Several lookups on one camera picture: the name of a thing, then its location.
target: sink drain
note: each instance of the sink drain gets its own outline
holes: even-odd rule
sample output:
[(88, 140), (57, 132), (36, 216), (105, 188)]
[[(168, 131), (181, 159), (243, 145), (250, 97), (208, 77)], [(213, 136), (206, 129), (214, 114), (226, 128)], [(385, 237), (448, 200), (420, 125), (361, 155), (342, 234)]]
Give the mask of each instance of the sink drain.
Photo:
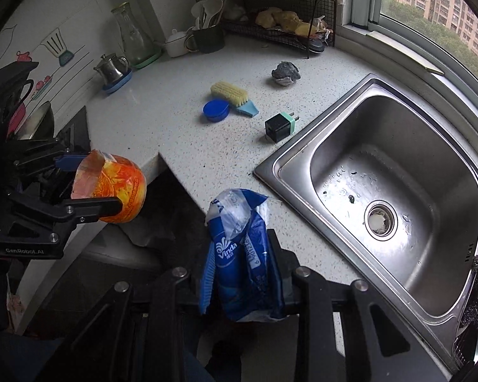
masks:
[(386, 201), (373, 201), (365, 211), (365, 227), (376, 240), (386, 241), (395, 235), (398, 220), (395, 209)]

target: metal teapot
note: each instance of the metal teapot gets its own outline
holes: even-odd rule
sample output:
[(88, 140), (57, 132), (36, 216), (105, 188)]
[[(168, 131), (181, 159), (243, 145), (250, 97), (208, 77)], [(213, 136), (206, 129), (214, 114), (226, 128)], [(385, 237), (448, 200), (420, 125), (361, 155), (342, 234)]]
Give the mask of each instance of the metal teapot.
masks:
[(129, 72), (129, 62), (124, 57), (117, 57), (115, 53), (102, 55), (101, 61), (94, 68), (105, 80), (105, 85), (111, 85), (121, 80)]

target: window glass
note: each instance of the window glass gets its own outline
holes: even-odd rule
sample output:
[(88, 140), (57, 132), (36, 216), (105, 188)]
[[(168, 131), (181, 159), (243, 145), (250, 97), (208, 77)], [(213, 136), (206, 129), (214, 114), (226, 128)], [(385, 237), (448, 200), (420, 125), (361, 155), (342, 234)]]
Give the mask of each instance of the window glass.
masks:
[(381, 14), (431, 39), (478, 78), (478, 18), (463, 0), (382, 0)]

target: orange container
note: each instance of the orange container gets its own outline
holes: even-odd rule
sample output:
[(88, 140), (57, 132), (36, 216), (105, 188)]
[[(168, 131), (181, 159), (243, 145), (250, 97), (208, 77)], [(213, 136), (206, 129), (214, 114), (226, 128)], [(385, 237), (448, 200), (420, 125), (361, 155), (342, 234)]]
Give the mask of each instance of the orange container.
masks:
[(126, 223), (140, 212), (146, 192), (145, 176), (134, 162), (93, 150), (76, 171), (71, 198), (116, 196), (122, 201), (122, 211), (101, 220)]

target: tree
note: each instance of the tree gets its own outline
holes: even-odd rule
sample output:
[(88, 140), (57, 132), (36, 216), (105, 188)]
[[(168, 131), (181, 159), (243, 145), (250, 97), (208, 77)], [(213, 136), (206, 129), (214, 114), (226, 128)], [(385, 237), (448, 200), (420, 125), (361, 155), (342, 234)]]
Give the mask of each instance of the tree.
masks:
[(432, 23), (424, 18), (423, 10), (408, 4), (399, 3), (396, 0), (382, 0), (381, 13), (432, 40), (455, 57), (478, 78), (478, 56), (460, 40), (456, 33), (441, 24)]

